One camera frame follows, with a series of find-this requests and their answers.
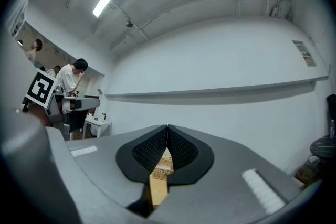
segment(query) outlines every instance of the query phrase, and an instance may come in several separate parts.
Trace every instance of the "white table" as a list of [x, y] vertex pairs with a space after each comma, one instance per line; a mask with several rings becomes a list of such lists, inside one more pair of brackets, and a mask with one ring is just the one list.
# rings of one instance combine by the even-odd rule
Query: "white table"
[[85, 119], [85, 123], [84, 123], [84, 127], [83, 127], [83, 139], [85, 138], [86, 125], [87, 125], [88, 123], [91, 124], [91, 125], [94, 125], [94, 126], [97, 126], [97, 127], [98, 127], [97, 137], [100, 137], [100, 135], [101, 135], [101, 127], [102, 127], [102, 126], [106, 126], [106, 125], [108, 125], [108, 128], [109, 128], [109, 134], [111, 133], [112, 122], [110, 122], [110, 121], [101, 121], [101, 120], [97, 120], [97, 121], [95, 121], [95, 117], [93, 117], [93, 116], [88, 116], [88, 117], [86, 117], [86, 119]]

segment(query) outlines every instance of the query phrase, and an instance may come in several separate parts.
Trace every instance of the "fluorescent light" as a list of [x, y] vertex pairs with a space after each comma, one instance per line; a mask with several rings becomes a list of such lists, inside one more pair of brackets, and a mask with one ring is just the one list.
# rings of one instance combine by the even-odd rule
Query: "fluorescent light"
[[110, 1], [111, 0], [100, 0], [92, 13], [98, 18], [101, 12], [104, 10], [107, 4], [109, 4]]

